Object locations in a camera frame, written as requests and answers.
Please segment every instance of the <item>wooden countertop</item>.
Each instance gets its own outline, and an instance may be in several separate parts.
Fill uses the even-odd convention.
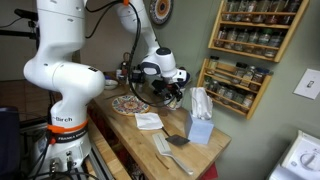
[[[106,142],[96,125],[91,120],[89,121],[89,137],[91,142],[95,143],[97,146],[97,149],[99,150],[100,155],[109,168],[112,176],[115,179],[121,180],[131,179],[117,156],[112,151],[109,144]],[[86,164],[90,174],[95,174],[88,159],[86,159]]]
[[[194,174],[189,176],[170,157],[160,155],[152,134],[161,132],[166,137],[162,130],[139,130],[135,117],[120,115],[112,109],[111,102],[117,95],[126,94],[127,91],[124,89],[123,86],[119,86],[115,90],[105,90],[94,98],[93,102],[148,179],[197,179],[206,172],[231,141],[228,135],[214,128],[208,144],[189,142],[181,147],[169,144],[173,154],[194,171]],[[149,112],[157,113],[158,108],[151,107]],[[185,109],[179,108],[168,111],[165,116],[159,116],[170,135],[186,137],[184,124],[187,113]]]

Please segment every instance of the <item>spice rack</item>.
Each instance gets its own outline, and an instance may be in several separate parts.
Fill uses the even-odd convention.
[[[309,0],[303,0],[299,10],[296,13],[289,13],[289,12],[225,12],[225,6],[226,6],[226,0],[222,0],[218,15],[216,17],[216,21],[213,26],[213,30],[211,33],[211,38],[209,41],[208,47],[211,49],[216,49],[220,51],[225,51],[229,53],[234,53],[234,54],[239,54],[239,55],[244,55],[244,56],[249,56],[249,57],[254,57],[262,60],[267,60],[267,61],[273,61],[273,62],[280,62],[286,47],[288,46],[295,29],[297,28],[298,24],[300,23],[300,20],[309,4]],[[252,14],[252,15],[277,15],[277,16],[295,16],[294,20],[291,25],[280,25],[280,24],[264,24],[264,23],[251,23],[251,22],[234,22],[234,21],[223,21],[222,20],[222,15],[223,14]],[[282,30],[286,32],[286,36],[283,39],[283,42],[281,43],[281,46],[279,48],[276,47],[270,47],[270,46],[262,46],[262,45],[257,45],[257,44],[251,44],[251,43],[244,43],[244,42],[237,42],[237,41],[229,41],[229,40],[222,40],[222,39],[217,39],[219,29],[222,26],[228,26],[228,27],[237,27],[237,28],[271,28],[275,30]],[[247,52],[242,52],[242,51],[235,51],[231,49],[225,49],[223,47],[216,47],[214,46],[215,41],[221,41],[221,42],[228,42],[228,43],[235,43],[235,44],[243,44],[243,45],[250,45],[253,47],[260,47],[260,48],[265,48],[265,49],[274,49],[278,50],[278,53],[276,54],[275,57],[269,58],[265,57],[263,55],[257,55],[257,54],[252,54],[252,53],[247,53]]]
[[[208,89],[206,89],[206,92],[208,95],[214,95],[214,96],[218,96],[220,97],[221,99],[224,99],[224,100],[227,100],[231,103],[234,103],[234,104],[237,104],[238,106],[242,107],[242,108],[246,108],[248,109],[248,112],[247,113],[244,113],[238,109],[234,109],[232,108],[231,106],[229,105],[225,105],[223,104],[221,101],[218,101],[214,98],[211,98],[213,102],[217,103],[217,104],[220,104],[221,106],[224,106],[228,109],[231,109],[232,111],[235,111],[236,113],[239,113],[243,116],[246,117],[246,119],[251,119],[253,113],[255,112],[266,88],[268,87],[268,84],[271,80],[271,76],[270,75],[266,75],[263,82],[262,83],[256,83],[256,82],[253,82],[253,81],[250,81],[250,83],[253,83],[255,85],[258,85],[260,86],[260,89],[258,91],[253,91],[251,89],[249,89],[248,87],[245,87],[245,86],[241,86],[239,84],[232,84],[231,81],[229,80],[229,78],[237,78],[237,79],[240,79],[242,80],[242,78],[240,77],[237,77],[235,75],[233,75],[233,73],[236,71],[236,67],[235,66],[231,66],[231,65],[228,65],[228,64],[223,64],[223,63],[217,63],[217,66],[215,69],[211,69],[211,68],[208,68],[209,66],[209,62],[210,62],[210,59],[205,59],[203,64],[202,64],[202,68],[201,68],[201,71],[200,71],[200,75],[199,75],[199,79],[198,79],[198,83],[197,83],[197,87],[203,87],[203,83],[204,83],[204,78],[206,76],[209,76],[219,82],[224,82],[224,83],[227,83],[227,84],[230,84],[230,85],[233,85],[237,88],[241,88],[243,90],[246,90],[248,92],[251,92],[251,93],[254,93],[255,94],[255,99],[252,103],[252,106],[250,108],[247,108],[245,106],[243,106],[242,104],[239,104],[235,101],[232,101],[232,100],[229,100],[229,99],[226,99],[225,97],[215,93],[215,92],[212,92]],[[211,70],[212,72],[214,72],[213,74],[208,74],[206,73],[207,70]]]

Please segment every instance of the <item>spatula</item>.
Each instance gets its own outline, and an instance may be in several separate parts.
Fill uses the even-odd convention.
[[[161,155],[171,157],[186,173],[189,175],[193,174],[192,169],[188,168],[182,161],[173,156],[169,144],[162,133],[153,134],[152,137]]]

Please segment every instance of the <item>stove knob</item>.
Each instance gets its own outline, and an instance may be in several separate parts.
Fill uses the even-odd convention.
[[[302,166],[310,171],[320,171],[320,158],[315,154],[304,154],[300,161]]]

